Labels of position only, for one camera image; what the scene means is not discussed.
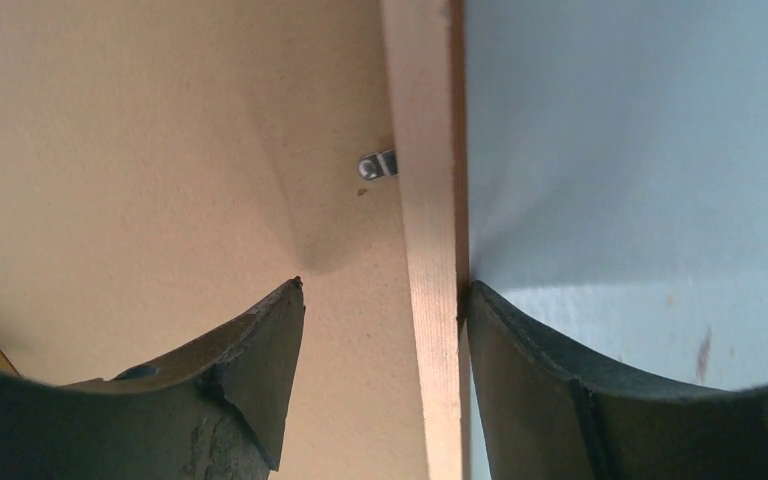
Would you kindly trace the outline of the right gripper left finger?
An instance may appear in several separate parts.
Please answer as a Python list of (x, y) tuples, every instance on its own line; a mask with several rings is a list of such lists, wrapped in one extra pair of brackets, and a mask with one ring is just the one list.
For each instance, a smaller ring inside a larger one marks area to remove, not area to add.
[(265, 479), (279, 468), (303, 337), (292, 278), (243, 314), (116, 377), (0, 371), (0, 479)]

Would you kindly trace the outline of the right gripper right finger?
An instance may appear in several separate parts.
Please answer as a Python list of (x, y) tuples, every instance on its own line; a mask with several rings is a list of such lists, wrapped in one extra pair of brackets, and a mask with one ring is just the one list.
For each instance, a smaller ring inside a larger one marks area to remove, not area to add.
[(726, 391), (631, 367), (479, 281), (466, 329), (495, 479), (768, 479), (768, 385)]

